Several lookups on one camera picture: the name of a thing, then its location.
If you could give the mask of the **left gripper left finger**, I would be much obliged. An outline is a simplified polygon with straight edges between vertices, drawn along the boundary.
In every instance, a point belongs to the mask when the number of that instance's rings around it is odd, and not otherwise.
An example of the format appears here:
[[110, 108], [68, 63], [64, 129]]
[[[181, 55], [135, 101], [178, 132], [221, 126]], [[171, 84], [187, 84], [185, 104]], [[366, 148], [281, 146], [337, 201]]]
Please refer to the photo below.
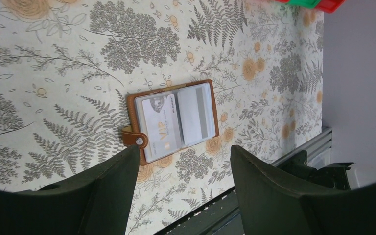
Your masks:
[[0, 235], [125, 234], [139, 165], [132, 145], [37, 191], [0, 190]]

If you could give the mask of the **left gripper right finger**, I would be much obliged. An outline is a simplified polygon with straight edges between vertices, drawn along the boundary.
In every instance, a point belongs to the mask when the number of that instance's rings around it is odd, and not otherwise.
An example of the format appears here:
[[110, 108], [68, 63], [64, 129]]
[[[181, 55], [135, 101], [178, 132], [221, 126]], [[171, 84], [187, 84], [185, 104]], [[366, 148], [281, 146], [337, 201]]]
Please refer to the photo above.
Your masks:
[[376, 235], [376, 183], [354, 190], [317, 185], [238, 145], [231, 168], [247, 235]]

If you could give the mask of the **brown leather card holder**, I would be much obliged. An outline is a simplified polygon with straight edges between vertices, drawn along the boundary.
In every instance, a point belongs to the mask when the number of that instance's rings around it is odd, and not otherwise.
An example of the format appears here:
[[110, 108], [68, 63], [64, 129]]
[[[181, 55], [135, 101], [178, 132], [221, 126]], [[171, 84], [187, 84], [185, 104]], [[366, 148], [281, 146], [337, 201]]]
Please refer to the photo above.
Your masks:
[[219, 136], [210, 79], [129, 94], [126, 104], [123, 143], [139, 147], [142, 166]]

